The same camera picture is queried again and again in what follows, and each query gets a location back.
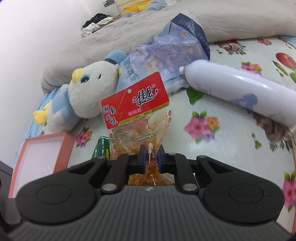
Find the red label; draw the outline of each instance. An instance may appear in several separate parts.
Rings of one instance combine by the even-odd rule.
[[[167,107],[169,103],[159,72],[101,101],[108,129],[144,117]]]

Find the plush toy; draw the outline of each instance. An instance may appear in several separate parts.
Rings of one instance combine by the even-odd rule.
[[[70,84],[43,108],[34,112],[37,124],[47,122],[53,133],[71,131],[80,118],[93,118],[101,113],[101,100],[111,95],[118,82],[118,64],[127,57],[123,51],[108,54],[98,61],[72,73]]]

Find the blue plush cap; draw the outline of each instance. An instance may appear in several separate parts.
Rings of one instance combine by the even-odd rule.
[[[119,64],[127,57],[127,54],[121,50],[112,51],[110,54],[107,55],[105,61],[108,61],[112,64]]]

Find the orange box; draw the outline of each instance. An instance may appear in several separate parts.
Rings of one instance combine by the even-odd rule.
[[[66,132],[25,140],[13,170],[9,198],[25,184],[67,168],[75,139]]]

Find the beige cloth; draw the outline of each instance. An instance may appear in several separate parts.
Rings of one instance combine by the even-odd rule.
[[[203,28],[207,41],[274,35],[296,36],[295,0],[182,0],[161,11],[121,18],[60,52],[44,71],[44,92],[68,84],[76,68],[104,58],[113,50],[129,53],[159,34],[178,13],[188,10]]]

